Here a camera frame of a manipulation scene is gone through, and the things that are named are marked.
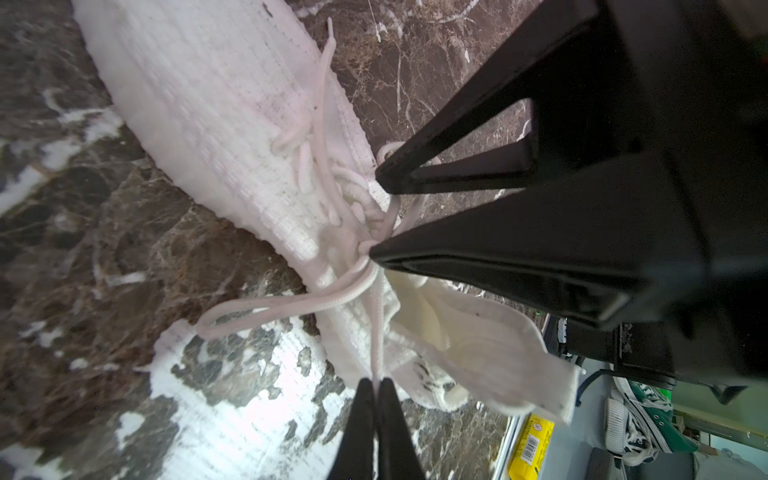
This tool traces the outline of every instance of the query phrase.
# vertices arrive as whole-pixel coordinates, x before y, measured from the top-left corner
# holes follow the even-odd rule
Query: marble surface
[[[422,126],[536,1],[289,4],[318,42],[333,17],[333,69],[375,151]],[[212,342],[192,328],[216,303],[300,293],[301,279],[154,166],[69,2],[6,0],[0,22],[0,479],[317,477],[353,391],[314,318]],[[442,157],[513,141],[525,118],[514,105]],[[435,198],[425,220],[499,194]],[[503,415],[403,409],[430,478],[489,476]]]

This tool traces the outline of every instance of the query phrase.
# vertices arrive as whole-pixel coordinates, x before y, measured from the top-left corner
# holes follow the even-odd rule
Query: brown marble table
[[[313,1],[289,4],[321,44],[333,18],[333,69],[374,151],[421,127],[537,4]],[[353,391],[314,318],[212,342],[190,326],[300,278],[154,166],[69,2],[6,0],[0,22],[0,480],[324,478]],[[513,141],[526,118],[514,105],[443,160]],[[499,194],[434,199],[422,221]],[[489,477],[503,415],[403,408],[430,478]]]

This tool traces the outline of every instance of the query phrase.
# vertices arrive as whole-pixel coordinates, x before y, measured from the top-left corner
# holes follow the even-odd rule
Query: green sneaker
[[[614,377],[624,404],[638,422],[646,425],[650,440],[665,453],[690,453],[699,449],[696,442],[680,433],[672,422],[673,407],[658,389],[644,383]]]

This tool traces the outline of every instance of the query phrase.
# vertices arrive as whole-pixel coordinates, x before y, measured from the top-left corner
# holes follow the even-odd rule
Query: white rubber sole
[[[624,454],[629,410],[622,402],[605,400],[605,449],[617,455]]]

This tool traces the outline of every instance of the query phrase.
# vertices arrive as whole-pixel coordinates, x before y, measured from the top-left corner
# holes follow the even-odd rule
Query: white canvas shoe
[[[399,198],[375,182],[376,159],[329,69],[332,29],[321,55],[282,0],[73,3],[101,79],[158,167],[270,242],[309,292],[222,303],[200,336],[314,312],[347,386],[391,376],[423,406],[453,410],[471,393],[508,414],[570,421],[579,370],[546,353],[530,319],[368,258],[419,211],[395,229]],[[233,312],[245,315],[220,323]]]

